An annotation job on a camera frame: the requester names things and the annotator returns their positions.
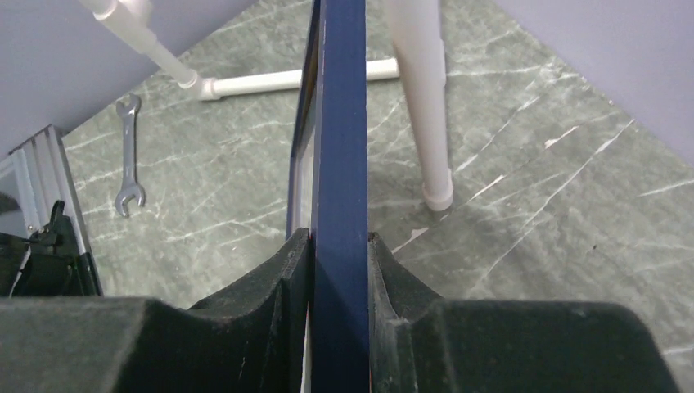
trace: open-end wrench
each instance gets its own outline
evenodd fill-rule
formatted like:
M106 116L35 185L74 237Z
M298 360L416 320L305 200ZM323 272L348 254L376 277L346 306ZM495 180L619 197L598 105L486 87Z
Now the open-end wrench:
M115 211L124 217L128 217L127 204L131 199L137 199L139 206L145 205L145 189L137 183L135 166L135 119L141 103L140 97L132 93L128 106L115 103L115 111L123 120L123 183L115 197Z

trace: lavender wall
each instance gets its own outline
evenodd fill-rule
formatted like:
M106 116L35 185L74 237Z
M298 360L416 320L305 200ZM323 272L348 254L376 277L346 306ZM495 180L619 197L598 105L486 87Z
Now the lavender wall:
M255 0L152 0L182 53ZM0 158L48 124L73 129L157 70L77 0L0 0Z
M694 1L495 1L694 165Z

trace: gray marble tabletop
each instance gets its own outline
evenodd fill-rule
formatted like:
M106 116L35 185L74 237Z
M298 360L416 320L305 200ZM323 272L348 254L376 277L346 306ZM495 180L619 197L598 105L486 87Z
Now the gray marble tabletop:
M444 296L625 305L694 391L694 169L491 1L442 7L456 201L424 206L402 89L370 84L372 230ZM183 60L220 78L299 68L309 8L262 0ZM378 1L367 26L369 59L390 56ZM113 209L113 106L65 137L70 167L106 294L189 306L282 244L297 92L200 103L157 74L135 93L146 206Z

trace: wrench head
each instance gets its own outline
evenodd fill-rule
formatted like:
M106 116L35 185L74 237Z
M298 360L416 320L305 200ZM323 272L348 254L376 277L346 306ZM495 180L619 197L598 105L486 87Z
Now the wrench head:
M127 106L123 104L122 101L115 103L115 112L120 117L125 117L126 115L135 115L135 112L140 110L140 105L142 104L140 97L130 93L128 94L128 98L129 103Z
M129 217L128 202L132 199L137 200L137 205L143 207L145 205L145 189L141 185L134 183L124 186L115 197L115 211L123 217Z

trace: wrench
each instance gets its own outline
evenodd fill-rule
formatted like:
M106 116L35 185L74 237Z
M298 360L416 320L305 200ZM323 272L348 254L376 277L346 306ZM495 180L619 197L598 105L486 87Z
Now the wrench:
M145 205L145 189L137 183L135 165L135 118L142 100L132 93L129 96L128 106L123 102L115 103L115 111L123 121L123 183L115 197L115 211L124 217L129 216L127 204L131 199L137 199L141 207Z

